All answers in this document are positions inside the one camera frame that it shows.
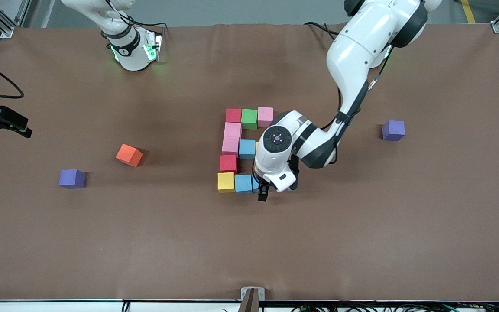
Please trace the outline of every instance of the foam cube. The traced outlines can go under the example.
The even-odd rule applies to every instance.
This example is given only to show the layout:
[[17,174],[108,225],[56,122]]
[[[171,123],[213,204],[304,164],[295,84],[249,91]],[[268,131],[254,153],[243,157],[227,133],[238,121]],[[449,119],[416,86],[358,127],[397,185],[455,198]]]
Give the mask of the foam cube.
[[238,167],[236,166],[236,155],[221,155],[219,156],[219,172],[234,172],[238,173]]
[[240,159],[253,159],[255,157],[255,140],[241,139],[238,147],[238,155]]
[[123,146],[120,147],[116,158],[127,165],[135,167],[140,164],[140,160],[142,160],[143,155],[144,154],[142,154],[142,152],[140,152],[137,148],[123,144]]
[[219,193],[234,193],[234,172],[218,173],[217,189]]
[[224,136],[222,138],[222,154],[223,155],[236,155],[238,157],[238,144],[240,138],[236,136]]
[[242,109],[241,108],[227,108],[225,121],[228,123],[240,123],[240,122],[242,122]]
[[253,193],[259,193],[259,182],[255,180],[255,177],[251,177],[251,189]]
[[257,130],[257,109],[242,109],[242,129]]
[[242,138],[242,124],[241,123],[224,123],[224,137]]
[[257,126],[267,128],[275,118],[275,110],[272,107],[257,108]]
[[238,174],[234,176],[236,195],[253,194],[251,179],[251,174]]
[[385,141],[399,141],[405,136],[405,125],[400,120],[389,120],[382,127],[382,139]]
[[81,189],[86,186],[86,173],[76,169],[61,170],[59,186],[66,189]]

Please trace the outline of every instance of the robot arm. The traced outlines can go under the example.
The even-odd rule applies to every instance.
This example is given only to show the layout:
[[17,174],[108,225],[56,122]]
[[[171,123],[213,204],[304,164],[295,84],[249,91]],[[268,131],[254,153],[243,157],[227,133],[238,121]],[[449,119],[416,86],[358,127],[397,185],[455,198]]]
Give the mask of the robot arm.
[[[440,2],[428,0],[428,7],[434,10]],[[427,10],[420,0],[346,0],[344,6],[353,17],[327,52],[328,70],[343,98],[341,107],[326,131],[296,111],[271,123],[261,136],[253,166],[261,183],[260,200],[266,200],[268,185],[278,192],[295,189],[294,159],[309,168],[323,168],[332,161],[368,91],[373,61],[389,44],[404,47],[414,41],[426,23]]]
[[123,10],[135,0],[62,0],[92,20],[111,43],[115,59],[128,71],[140,71],[159,56],[161,36],[137,26]]

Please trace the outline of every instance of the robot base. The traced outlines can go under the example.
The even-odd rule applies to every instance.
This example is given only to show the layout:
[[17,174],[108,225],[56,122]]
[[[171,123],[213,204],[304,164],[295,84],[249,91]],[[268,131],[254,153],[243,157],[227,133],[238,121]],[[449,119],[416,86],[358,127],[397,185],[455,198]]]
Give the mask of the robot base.
[[115,60],[127,71],[136,72],[145,69],[151,62],[159,61],[161,51],[162,34],[146,30],[142,27],[136,27],[140,34],[140,43],[134,48],[130,56],[121,55],[121,51],[111,50],[115,54]]

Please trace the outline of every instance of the yellow floor line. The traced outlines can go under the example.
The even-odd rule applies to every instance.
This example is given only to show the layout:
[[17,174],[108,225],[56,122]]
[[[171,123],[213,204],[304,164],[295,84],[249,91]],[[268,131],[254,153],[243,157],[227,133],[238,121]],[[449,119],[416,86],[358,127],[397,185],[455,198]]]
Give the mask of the yellow floor line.
[[473,11],[471,11],[471,7],[469,6],[469,0],[461,0],[461,5],[465,11],[465,17],[467,17],[467,23],[474,24],[475,17],[473,16]]

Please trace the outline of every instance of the blue cube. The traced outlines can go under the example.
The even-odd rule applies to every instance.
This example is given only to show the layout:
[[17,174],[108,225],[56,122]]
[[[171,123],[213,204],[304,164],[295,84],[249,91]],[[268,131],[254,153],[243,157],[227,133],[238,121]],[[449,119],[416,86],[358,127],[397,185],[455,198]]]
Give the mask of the blue cube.
[[253,193],[259,193],[259,182],[255,180],[254,176],[251,177],[251,186]]
[[251,174],[238,174],[234,176],[234,190],[236,191],[236,195],[253,194],[251,179]]
[[404,122],[400,120],[389,120],[382,127],[382,139],[385,141],[399,141],[405,136]]
[[240,139],[240,144],[238,145],[238,155],[240,155],[240,159],[255,158],[255,140]]
[[67,189],[81,189],[86,185],[86,173],[76,169],[61,170],[59,186]]

